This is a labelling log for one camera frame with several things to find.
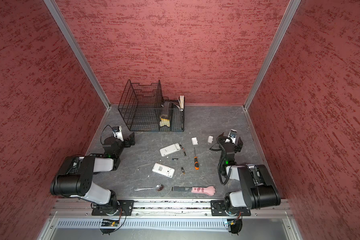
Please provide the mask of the white battery cover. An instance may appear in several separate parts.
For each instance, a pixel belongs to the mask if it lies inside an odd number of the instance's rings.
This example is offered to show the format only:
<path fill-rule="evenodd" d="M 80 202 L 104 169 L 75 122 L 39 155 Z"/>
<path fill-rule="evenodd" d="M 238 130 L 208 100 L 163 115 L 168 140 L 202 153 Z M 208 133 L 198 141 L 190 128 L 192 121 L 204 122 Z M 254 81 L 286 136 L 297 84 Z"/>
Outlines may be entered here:
<path fill-rule="evenodd" d="M 194 146 L 198 145 L 197 137 L 191 138 L 191 141 L 192 141 L 192 144 L 193 144 Z"/>
<path fill-rule="evenodd" d="M 207 140 L 207 142 L 209 143 L 209 144 L 212 144 L 213 143 L 213 136 L 208 136 L 208 140 Z"/>

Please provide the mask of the grey white remote control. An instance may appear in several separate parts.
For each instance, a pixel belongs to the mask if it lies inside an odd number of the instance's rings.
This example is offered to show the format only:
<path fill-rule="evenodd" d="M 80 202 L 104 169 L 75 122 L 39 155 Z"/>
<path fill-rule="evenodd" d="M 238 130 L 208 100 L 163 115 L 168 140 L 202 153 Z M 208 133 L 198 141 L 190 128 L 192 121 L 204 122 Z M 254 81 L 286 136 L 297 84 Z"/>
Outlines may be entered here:
<path fill-rule="evenodd" d="M 176 153 L 180 151 L 182 148 L 180 147 L 179 143 L 169 145 L 167 147 L 164 147 L 160 149 L 160 154 L 162 157 L 168 156 L 170 154 Z"/>

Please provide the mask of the orange black screwdriver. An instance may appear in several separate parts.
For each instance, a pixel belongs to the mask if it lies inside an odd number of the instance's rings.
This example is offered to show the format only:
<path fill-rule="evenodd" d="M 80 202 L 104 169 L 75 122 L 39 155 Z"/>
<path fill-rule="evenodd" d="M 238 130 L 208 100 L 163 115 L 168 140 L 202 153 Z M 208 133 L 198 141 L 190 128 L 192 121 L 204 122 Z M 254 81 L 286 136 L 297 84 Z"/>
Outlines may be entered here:
<path fill-rule="evenodd" d="M 194 148 L 194 167 L 195 170 L 199 170 L 200 166 L 199 166 L 199 162 L 198 162 L 198 157 L 197 157 L 197 153 L 196 153 L 196 148 Z"/>

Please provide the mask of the white air conditioner remote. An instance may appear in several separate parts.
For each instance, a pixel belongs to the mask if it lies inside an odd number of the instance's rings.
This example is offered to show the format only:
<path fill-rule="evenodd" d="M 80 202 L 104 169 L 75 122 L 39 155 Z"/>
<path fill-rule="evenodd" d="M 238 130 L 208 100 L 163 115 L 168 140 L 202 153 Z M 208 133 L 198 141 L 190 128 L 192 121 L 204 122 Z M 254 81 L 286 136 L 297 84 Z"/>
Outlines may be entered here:
<path fill-rule="evenodd" d="M 175 173 L 175 169 L 170 168 L 168 166 L 158 164 L 158 163 L 154 164 L 152 171 L 154 173 L 160 174 L 160 175 L 168 177 L 168 178 L 172 178 Z"/>

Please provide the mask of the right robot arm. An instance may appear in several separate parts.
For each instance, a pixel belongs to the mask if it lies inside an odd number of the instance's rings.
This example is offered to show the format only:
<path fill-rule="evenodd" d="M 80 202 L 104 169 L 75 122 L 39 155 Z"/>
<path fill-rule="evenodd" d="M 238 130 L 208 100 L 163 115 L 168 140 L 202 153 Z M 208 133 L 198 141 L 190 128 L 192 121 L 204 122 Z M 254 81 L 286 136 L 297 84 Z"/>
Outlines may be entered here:
<path fill-rule="evenodd" d="M 227 137 L 218 138 L 221 157 L 218 163 L 218 176 L 224 186 L 229 180 L 240 183 L 241 189 L 227 193 L 224 198 L 224 209 L 228 215 L 236 215 L 250 210 L 278 206 L 281 197 L 265 165 L 238 165 L 235 154 L 241 150 L 243 143 L 234 144 Z"/>

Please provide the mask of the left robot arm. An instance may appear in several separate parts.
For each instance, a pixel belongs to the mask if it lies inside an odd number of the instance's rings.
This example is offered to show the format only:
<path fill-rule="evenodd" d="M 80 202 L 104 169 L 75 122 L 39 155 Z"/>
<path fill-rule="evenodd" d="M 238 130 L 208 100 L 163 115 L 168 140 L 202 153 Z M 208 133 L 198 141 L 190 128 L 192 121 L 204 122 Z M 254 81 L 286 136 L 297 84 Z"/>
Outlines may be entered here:
<path fill-rule="evenodd" d="M 51 183 L 50 193 L 53 196 L 79 198 L 90 202 L 104 215 L 120 214 L 123 208 L 116 193 L 95 184 L 93 176 L 116 171 L 120 166 L 123 150 L 135 144 L 135 133 L 131 133 L 124 140 L 108 137 L 103 143 L 103 154 L 66 157 Z"/>

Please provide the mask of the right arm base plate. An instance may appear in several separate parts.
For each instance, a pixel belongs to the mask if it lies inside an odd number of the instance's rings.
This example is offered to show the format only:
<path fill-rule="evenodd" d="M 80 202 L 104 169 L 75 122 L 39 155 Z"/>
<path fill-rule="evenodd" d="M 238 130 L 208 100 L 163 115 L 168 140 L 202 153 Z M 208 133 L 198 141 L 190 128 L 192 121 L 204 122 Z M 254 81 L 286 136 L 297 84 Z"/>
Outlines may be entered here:
<path fill-rule="evenodd" d="M 228 216 L 228 217 L 248 217 L 251 216 L 251 211 L 247 207 L 233 207 L 227 201 L 212 200 L 211 213 L 212 216 Z"/>

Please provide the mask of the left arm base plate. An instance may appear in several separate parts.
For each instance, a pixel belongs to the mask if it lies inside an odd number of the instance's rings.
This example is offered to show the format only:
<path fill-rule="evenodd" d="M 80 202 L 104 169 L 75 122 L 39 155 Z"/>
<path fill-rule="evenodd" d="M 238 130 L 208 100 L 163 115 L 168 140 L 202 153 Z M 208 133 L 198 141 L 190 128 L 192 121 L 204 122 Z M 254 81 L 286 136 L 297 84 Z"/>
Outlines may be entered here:
<path fill-rule="evenodd" d="M 118 200 L 113 206 L 93 204 L 92 216 L 131 216 L 134 200 Z"/>

